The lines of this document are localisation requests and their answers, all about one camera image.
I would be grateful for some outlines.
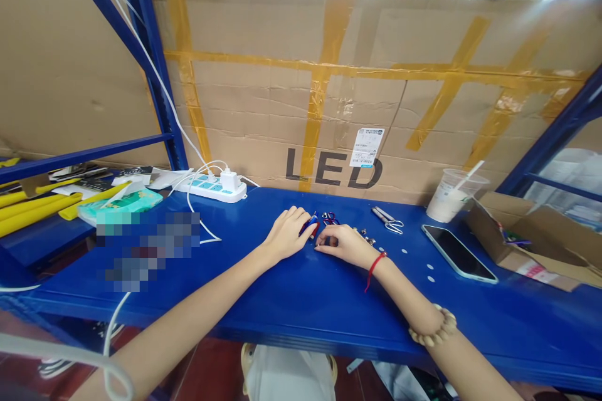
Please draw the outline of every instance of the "label sticker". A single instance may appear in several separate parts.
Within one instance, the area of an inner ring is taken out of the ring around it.
[[[517,273],[543,283],[550,283],[558,277],[558,274],[550,273],[539,263],[529,261],[516,270]]]
[[[349,166],[372,167],[383,136],[384,128],[360,128]]]

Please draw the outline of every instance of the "white charger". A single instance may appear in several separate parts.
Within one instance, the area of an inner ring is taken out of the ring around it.
[[[219,179],[221,181],[221,185],[224,187],[226,191],[235,192],[238,190],[240,181],[242,176],[238,175],[236,172],[232,172],[230,168],[226,168],[226,170],[222,171],[219,175]]]

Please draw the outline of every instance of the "wooden bead bracelet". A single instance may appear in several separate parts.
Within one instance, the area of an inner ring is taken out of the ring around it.
[[[414,329],[409,329],[409,334],[412,337],[412,340],[420,345],[428,346],[429,348],[443,343],[449,338],[450,335],[458,330],[458,322],[456,321],[455,315],[446,308],[442,308],[440,305],[433,305],[438,311],[443,313],[443,324],[441,325],[441,328],[431,335],[419,335],[414,331]]]

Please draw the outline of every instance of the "black device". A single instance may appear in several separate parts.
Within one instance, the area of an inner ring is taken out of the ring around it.
[[[422,230],[460,276],[498,283],[497,277],[449,230],[426,224],[422,226]]]

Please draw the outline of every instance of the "cardboard sheet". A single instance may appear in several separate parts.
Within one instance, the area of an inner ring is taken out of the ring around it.
[[[0,155],[31,159],[159,133],[146,80],[92,0],[0,0]],[[106,158],[169,166],[162,143]]]
[[[178,2],[154,0],[182,121],[292,190],[425,203],[443,168],[481,158],[494,189],[602,54],[599,8],[579,2]],[[370,169],[350,166],[362,127],[384,129]]]

